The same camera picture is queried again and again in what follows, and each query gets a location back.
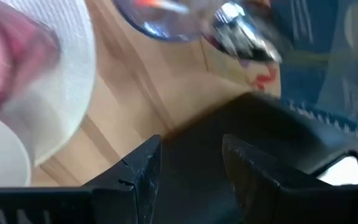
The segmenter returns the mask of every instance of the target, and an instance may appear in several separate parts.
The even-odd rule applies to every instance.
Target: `clear plastic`
[[[178,0],[188,13],[138,4],[141,0],[114,0],[127,22],[143,34],[166,41],[186,42],[200,37],[200,19],[213,15],[225,0]]]

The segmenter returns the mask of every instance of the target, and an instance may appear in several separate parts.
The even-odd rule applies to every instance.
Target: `wooden table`
[[[71,141],[34,169],[34,186],[81,185],[153,134],[167,134],[235,98],[244,87],[208,72],[200,41],[168,44],[133,29],[111,0],[86,0],[98,76]]]

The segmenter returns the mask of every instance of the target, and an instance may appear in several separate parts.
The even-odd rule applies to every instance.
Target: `white object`
[[[15,133],[0,121],[0,187],[30,185],[29,155]]]
[[[2,0],[58,35],[58,66],[0,111],[22,140],[34,165],[61,149],[88,108],[96,74],[93,28],[84,0]]]
[[[358,160],[348,156],[322,173],[319,180],[331,185],[358,184]]]

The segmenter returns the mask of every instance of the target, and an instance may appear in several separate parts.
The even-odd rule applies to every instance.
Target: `wood grain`
[[[86,2],[98,51],[96,87],[81,128],[34,170],[34,186],[84,184],[151,135],[166,135],[245,91],[207,71],[200,41],[150,39],[110,0]]]

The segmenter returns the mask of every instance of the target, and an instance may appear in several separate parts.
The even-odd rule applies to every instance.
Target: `black plastic object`
[[[231,134],[278,161],[316,177],[343,155],[358,158],[358,141],[336,128],[242,95],[164,142],[155,217],[158,224],[238,223],[222,140]]]
[[[274,160],[310,175],[313,181],[312,177],[322,168],[343,155],[358,158],[355,139],[335,128],[303,119],[281,108],[276,101],[246,94],[170,136],[163,149],[158,136],[152,137],[83,187],[0,189],[0,218],[8,220],[7,224],[20,223],[15,221],[25,218],[45,224],[238,224],[246,211],[239,208],[237,201],[241,201],[236,200],[225,173],[222,156],[225,134],[236,136]],[[246,172],[241,166],[233,169],[238,169],[238,174]],[[232,182],[232,178],[237,178],[231,172],[228,174]],[[264,198],[269,199],[272,193],[261,192],[263,189],[245,192],[261,198],[255,209],[268,206]],[[237,196],[245,193],[237,192],[236,188]],[[298,203],[299,198],[289,199]],[[307,196],[305,199],[318,203]]]
[[[150,224],[160,157],[153,136],[85,186],[0,189],[0,224]]]
[[[232,136],[223,159],[244,223],[358,223],[358,185],[331,186]]]

